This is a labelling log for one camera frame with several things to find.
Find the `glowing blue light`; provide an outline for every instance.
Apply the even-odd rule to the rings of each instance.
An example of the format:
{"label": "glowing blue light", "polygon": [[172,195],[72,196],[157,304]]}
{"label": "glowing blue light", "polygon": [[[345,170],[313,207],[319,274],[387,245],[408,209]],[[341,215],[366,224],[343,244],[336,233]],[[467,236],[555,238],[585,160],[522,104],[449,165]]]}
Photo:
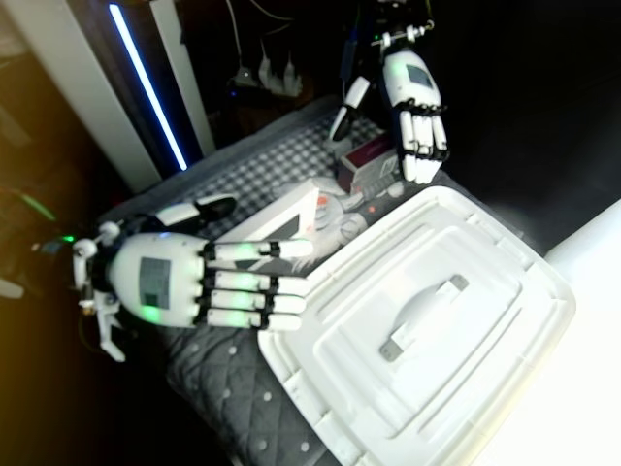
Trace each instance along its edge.
{"label": "glowing blue light", "polygon": [[140,59],[138,55],[138,51],[136,50],[136,45],[134,44],[134,40],[132,39],[131,34],[129,33],[129,29],[127,29],[127,24],[125,23],[125,18],[123,14],[120,12],[120,8],[118,5],[110,5],[110,13],[113,16],[114,23],[116,24],[116,29],[120,34],[121,39],[123,40],[123,44],[129,53],[130,58],[132,59],[132,63],[134,64],[134,68],[136,68],[136,72],[138,73],[138,77],[140,78],[143,87],[145,88],[145,92],[147,93],[147,97],[155,114],[157,115],[157,119],[159,120],[159,124],[162,126],[164,130],[164,134],[166,135],[166,139],[168,140],[168,144],[170,144],[171,149],[173,150],[173,154],[177,159],[177,163],[179,164],[179,168],[182,170],[187,169],[187,164],[183,159],[183,155],[181,154],[181,150],[179,149],[179,145],[177,144],[177,140],[175,139],[175,135],[171,130],[170,125],[168,124],[168,120],[164,115],[164,111],[162,110],[162,106],[159,104],[159,100],[157,99],[157,95],[155,95],[155,91],[153,90],[153,86],[151,85],[151,81],[147,76],[147,71],[145,70],[145,66],[143,65],[143,61]]}

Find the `white plastic lid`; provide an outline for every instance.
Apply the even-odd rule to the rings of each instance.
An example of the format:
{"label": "white plastic lid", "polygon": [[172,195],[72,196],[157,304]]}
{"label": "white plastic lid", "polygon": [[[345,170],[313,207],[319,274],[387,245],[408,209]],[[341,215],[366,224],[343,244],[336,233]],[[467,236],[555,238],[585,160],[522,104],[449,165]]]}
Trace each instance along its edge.
{"label": "white plastic lid", "polygon": [[468,464],[574,313],[570,288],[476,204],[425,189],[310,275],[261,350],[349,465]]}

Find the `dark background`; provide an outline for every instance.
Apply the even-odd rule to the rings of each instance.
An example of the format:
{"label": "dark background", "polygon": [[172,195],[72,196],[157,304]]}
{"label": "dark background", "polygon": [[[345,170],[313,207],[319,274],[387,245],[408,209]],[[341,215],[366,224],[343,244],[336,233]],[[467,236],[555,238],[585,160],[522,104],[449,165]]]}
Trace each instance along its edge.
{"label": "dark background", "polygon": [[[245,0],[231,1],[245,65],[256,67],[258,37],[281,23]],[[354,4],[259,3],[296,18],[266,46],[275,67],[291,52],[305,79],[299,101],[231,106],[227,82],[238,60],[226,5],[179,2],[221,146],[341,92],[341,49]],[[437,28],[418,50],[449,107],[452,157],[445,169],[546,252],[621,197],[621,10],[603,0],[432,5]],[[142,14],[132,17],[140,22]],[[88,231],[128,191],[33,55],[0,60],[0,105],[31,139],[16,147],[0,136],[0,276],[19,277],[28,287],[24,300],[0,298],[0,464],[185,464],[196,457],[224,464],[214,433],[164,380],[86,349],[69,258],[31,250]],[[42,200],[58,221],[44,220],[7,187]],[[94,345],[92,323],[84,322],[84,333]]]}

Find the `gray bedding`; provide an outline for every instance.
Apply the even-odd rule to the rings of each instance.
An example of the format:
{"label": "gray bedding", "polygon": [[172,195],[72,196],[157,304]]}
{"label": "gray bedding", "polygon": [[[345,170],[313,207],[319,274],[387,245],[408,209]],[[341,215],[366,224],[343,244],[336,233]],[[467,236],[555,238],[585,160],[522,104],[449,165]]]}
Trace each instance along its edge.
{"label": "gray bedding", "polygon": [[[239,199],[237,211],[197,232],[216,239],[272,202],[275,187],[310,177],[334,176],[333,158],[322,144],[337,106],[336,99],[317,101],[220,150],[102,219],[149,213],[208,193],[235,193]],[[378,133],[368,121],[356,123],[354,146]],[[444,172],[439,173],[435,184],[463,191]],[[409,189],[399,203],[418,190]],[[130,357],[140,357],[163,372],[170,386],[218,432],[224,447],[242,464],[339,464],[280,387],[261,356],[254,331],[208,326],[189,330],[160,328],[129,316],[125,323],[138,335],[136,350],[129,351]]]}

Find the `robotic hand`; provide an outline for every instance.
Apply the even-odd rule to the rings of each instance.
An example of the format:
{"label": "robotic hand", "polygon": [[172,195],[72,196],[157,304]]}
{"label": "robotic hand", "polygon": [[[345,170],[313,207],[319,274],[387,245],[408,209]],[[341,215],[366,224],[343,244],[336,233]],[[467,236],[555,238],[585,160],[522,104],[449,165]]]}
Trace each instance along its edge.
{"label": "robotic hand", "polygon": [[206,323],[260,330],[299,328],[299,314],[306,307],[304,279],[217,266],[266,256],[302,257],[312,253],[311,242],[212,244],[183,233],[228,215],[235,205],[227,195],[177,204],[149,217],[141,232],[132,236],[122,233],[122,223],[106,222],[97,238],[74,244],[80,306],[85,314],[97,315],[101,348],[114,360],[125,360],[111,335],[113,326],[121,327],[114,316],[120,306],[143,320],[172,327]]}
{"label": "robotic hand", "polygon": [[[393,34],[384,32],[371,43],[371,48],[379,46],[380,92],[392,113],[404,177],[419,184],[430,183],[448,158],[440,92],[427,65],[412,49],[416,39],[432,28],[433,22],[408,25],[405,31],[397,26]],[[354,81],[332,125],[330,141],[341,141],[348,134],[372,79],[360,76]]]}

